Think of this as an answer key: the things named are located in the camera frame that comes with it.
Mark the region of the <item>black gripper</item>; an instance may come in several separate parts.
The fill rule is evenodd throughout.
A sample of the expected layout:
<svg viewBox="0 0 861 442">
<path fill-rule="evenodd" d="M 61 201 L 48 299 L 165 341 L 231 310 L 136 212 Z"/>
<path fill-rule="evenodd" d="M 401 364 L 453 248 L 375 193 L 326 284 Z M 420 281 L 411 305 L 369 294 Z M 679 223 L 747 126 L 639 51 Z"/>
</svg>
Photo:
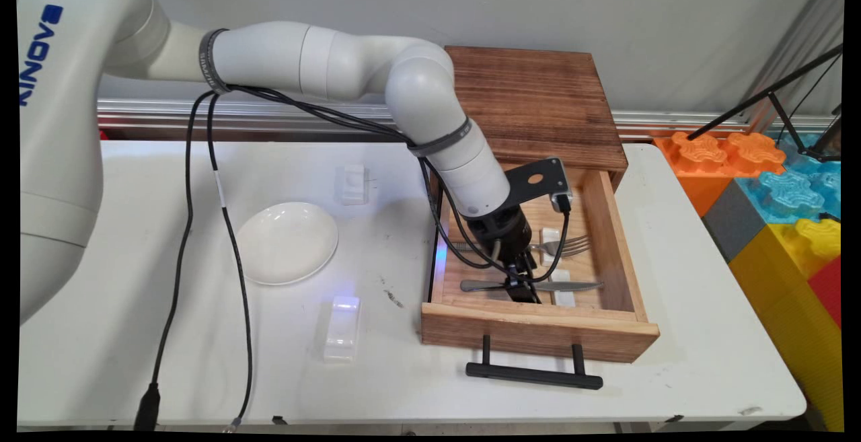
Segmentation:
<svg viewBox="0 0 861 442">
<path fill-rule="evenodd" d="M 496 242 L 499 242 L 495 261 L 508 265 L 504 287 L 511 301 L 541 303 L 533 283 L 536 263 L 529 248 L 533 233 L 523 209 L 520 206 L 498 209 L 492 214 L 465 220 L 485 253 L 492 254 Z"/>
</svg>

